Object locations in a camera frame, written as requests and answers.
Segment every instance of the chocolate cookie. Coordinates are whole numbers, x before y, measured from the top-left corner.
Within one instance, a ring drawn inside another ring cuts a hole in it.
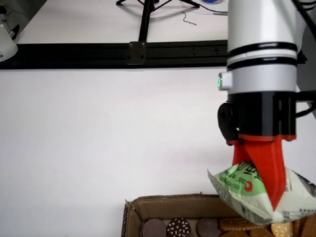
[[[197,222],[197,233],[200,237],[219,237],[221,231],[217,226],[216,219],[202,218]]]
[[[166,237],[166,226],[159,219],[147,221],[141,230],[142,237]]]
[[[244,218],[222,219],[219,224],[220,229],[224,231],[250,231],[266,227],[252,224]]]
[[[176,218],[167,226],[168,237],[189,237],[191,234],[191,227],[184,218]]]
[[[223,234],[221,237],[249,237],[244,231],[230,231],[226,234]]]

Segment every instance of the sprinkled cookie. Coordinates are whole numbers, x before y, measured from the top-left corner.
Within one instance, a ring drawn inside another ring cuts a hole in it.
[[[301,237],[315,237],[316,236],[316,214],[306,218]]]
[[[244,218],[222,219],[219,224],[220,229],[224,231],[250,231],[266,227],[252,224]]]
[[[274,237],[267,229],[256,229],[250,231],[250,237]]]
[[[147,221],[141,229],[142,237],[165,237],[166,226],[159,219],[151,219]]]
[[[292,223],[276,223],[271,225],[275,237],[293,237]]]
[[[244,231],[230,231],[226,234],[223,234],[221,237],[249,237]]]
[[[197,233],[200,237],[219,237],[221,231],[217,226],[216,219],[202,218],[197,222]]]
[[[184,218],[176,218],[167,225],[168,237],[189,237],[190,234],[190,224]]]

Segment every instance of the biscuit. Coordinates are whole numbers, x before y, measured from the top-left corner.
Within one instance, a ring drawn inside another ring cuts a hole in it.
[[[219,223],[220,229],[224,231],[250,231],[266,227],[252,224],[244,218],[222,219]]]

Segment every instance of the green snack bag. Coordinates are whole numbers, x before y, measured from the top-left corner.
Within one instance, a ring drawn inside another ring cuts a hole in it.
[[[257,225],[290,222],[316,213],[316,186],[286,169],[285,192],[273,211],[262,179],[252,163],[242,162],[208,178],[221,200]]]

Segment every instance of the black cable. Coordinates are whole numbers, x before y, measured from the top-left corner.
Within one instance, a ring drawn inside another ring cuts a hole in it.
[[[293,4],[295,5],[297,11],[301,14],[304,21],[306,22],[307,26],[311,30],[314,39],[316,40],[316,25],[314,21],[311,19],[307,11],[303,8],[302,4],[298,0],[292,0]]]
[[[196,23],[193,23],[193,22],[190,22],[190,21],[186,21],[187,15],[186,15],[186,13],[184,11],[182,11],[182,13],[184,14],[184,18],[183,18],[184,22],[190,23],[190,24],[195,25],[195,26],[197,25]]]
[[[304,21],[306,22],[306,25],[311,30],[313,37],[316,41],[316,24],[314,23],[314,21],[311,19],[307,11],[303,8],[302,4],[298,0],[292,0],[292,3],[296,7],[297,11],[301,14],[302,18],[304,19]],[[313,112],[315,109],[316,109],[316,100],[314,96],[314,101],[311,103],[311,107],[307,110],[298,112],[296,114],[296,117],[300,118],[305,115],[308,115],[309,113]]]
[[[206,9],[206,10],[208,10],[208,11],[211,11],[211,12],[223,13],[223,14],[227,14],[227,13],[228,13],[227,11],[216,11],[216,10],[209,9],[209,8],[207,8],[207,7],[205,7],[205,6],[201,5],[201,4],[199,4],[199,3],[198,3],[198,5],[199,5],[200,7],[203,7],[204,9]]]

